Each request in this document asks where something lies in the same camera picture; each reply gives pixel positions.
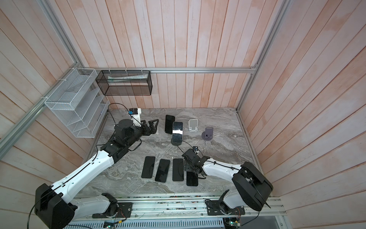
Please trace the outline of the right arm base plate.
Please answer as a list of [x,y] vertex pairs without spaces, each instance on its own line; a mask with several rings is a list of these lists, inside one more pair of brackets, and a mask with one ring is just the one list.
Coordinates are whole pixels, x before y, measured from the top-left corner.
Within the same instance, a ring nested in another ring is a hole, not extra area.
[[218,215],[245,215],[245,209],[243,207],[237,207],[234,209],[229,208],[223,201],[220,200],[205,200],[205,205],[207,209],[207,214],[209,216]]

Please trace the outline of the reflective black phone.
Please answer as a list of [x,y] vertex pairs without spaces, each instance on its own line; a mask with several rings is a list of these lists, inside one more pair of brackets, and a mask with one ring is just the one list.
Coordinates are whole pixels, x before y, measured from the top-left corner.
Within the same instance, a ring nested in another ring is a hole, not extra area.
[[173,123],[172,138],[181,139],[183,141],[183,122],[174,122]]

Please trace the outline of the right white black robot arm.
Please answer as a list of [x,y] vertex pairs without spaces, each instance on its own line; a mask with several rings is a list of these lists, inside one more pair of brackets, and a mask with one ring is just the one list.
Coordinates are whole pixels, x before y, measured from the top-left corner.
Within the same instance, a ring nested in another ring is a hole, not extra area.
[[241,206],[260,212],[274,189],[271,182],[251,162],[246,161],[242,165],[228,164],[208,156],[199,157],[192,149],[184,152],[182,157],[189,172],[204,177],[218,177],[234,184],[235,190],[226,190],[218,201],[205,201],[208,208],[225,215]]

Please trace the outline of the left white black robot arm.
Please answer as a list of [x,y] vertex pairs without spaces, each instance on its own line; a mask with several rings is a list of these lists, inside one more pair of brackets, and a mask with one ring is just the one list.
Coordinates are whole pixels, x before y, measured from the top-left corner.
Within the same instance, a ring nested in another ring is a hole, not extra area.
[[158,119],[142,120],[139,126],[130,119],[119,121],[111,139],[88,161],[52,185],[42,184],[37,188],[32,211],[49,229],[63,229],[71,221],[93,214],[115,218],[119,204],[109,193],[94,198],[74,198],[96,176],[130,152],[130,147],[142,136],[155,134],[158,124]]

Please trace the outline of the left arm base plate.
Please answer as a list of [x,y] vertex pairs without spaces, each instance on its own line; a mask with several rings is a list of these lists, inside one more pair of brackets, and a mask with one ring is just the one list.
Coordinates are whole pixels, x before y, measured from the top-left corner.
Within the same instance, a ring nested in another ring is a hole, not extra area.
[[132,205],[132,202],[113,203],[111,207],[108,207],[105,213],[93,214],[92,218],[129,218],[132,212]]

